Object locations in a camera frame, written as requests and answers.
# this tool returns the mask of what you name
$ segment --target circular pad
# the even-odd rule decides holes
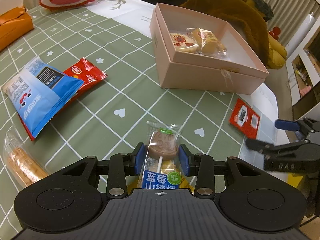
[[[296,188],[269,174],[240,177],[221,193],[219,199],[228,218],[260,232],[298,226],[306,212],[305,203],[303,194]]]
[[[70,206],[74,199],[72,192],[62,188],[54,188],[42,192],[37,197],[37,204],[44,209],[59,210]]]
[[[273,210],[284,203],[283,196],[271,189],[256,189],[248,193],[248,202],[262,210]]]
[[[79,178],[49,176],[23,189],[14,201],[23,227],[64,232],[92,220],[102,208],[102,199],[94,187]]]

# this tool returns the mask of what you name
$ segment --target lollipop stick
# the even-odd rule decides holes
[[[161,170],[161,164],[162,164],[162,156],[160,156],[160,157],[159,157],[157,173],[160,173],[160,170]]]

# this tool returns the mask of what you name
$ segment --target green tablecloth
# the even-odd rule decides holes
[[[15,124],[30,154],[53,173],[88,155],[101,160],[132,152],[138,142],[145,141],[146,121],[153,120],[183,125],[180,143],[192,153],[225,160],[244,149],[244,135],[229,124],[238,95],[162,89],[150,38],[86,8],[57,14],[35,8],[30,13],[35,29],[0,53],[0,85],[38,55],[61,71],[86,57],[108,78],[57,114],[34,142],[28,139],[10,99],[1,92],[0,147],[6,131]],[[266,129],[261,136],[275,141],[273,123],[263,116],[261,124]],[[0,238],[7,240],[21,230],[13,200],[22,187],[3,160],[0,171]],[[101,177],[99,191],[105,192],[106,180]],[[224,188],[223,178],[216,178],[217,192]]]

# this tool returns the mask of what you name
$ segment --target red card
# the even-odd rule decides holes
[[[239,98],[229,122],[243,132],[248,138],[257,138],[260,116]]]

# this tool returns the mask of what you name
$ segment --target packaged pastry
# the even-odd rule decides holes
[[[2,86],[34,138],[84,83],[35,57]]]
[[[196,40],[190,35],[180,34],[180,33],[170,33],[170,36],[176,50],[183,51],[183,52],[196,53],[200,49]]]
[[[86,92],[87,90],[89,90],[90,88],[92,88],[108,76],[85,58],[81,58],[79,62],[75,63],[73,66],[66,69],[63,73],[70,77],[81,79],[84,83],[60,111],[63,111],[63,109],[67,107],[72,101],[77,99],[84,92]],[[32,135],[29,128],[26,126],[25,122],[20,117],[19,113],[18,117],[23,127],[25,128],[27,134],[29,135],[30,140],[34,141],[35,137]]]
[[[147,122],[147,155],[141,169],[138,187],[151,189],[190,188],[181,172],[178,158],[180,126]]]
[[[201,52],[206,56],[225,56],[227,48],[217,39],[211,31],[200,28],[189,28],[189,33],[194,37]]]
[[[23,187],[48,176],[48,173],[27,153],[14,126],[5,135],[2,156],[4,164]]]

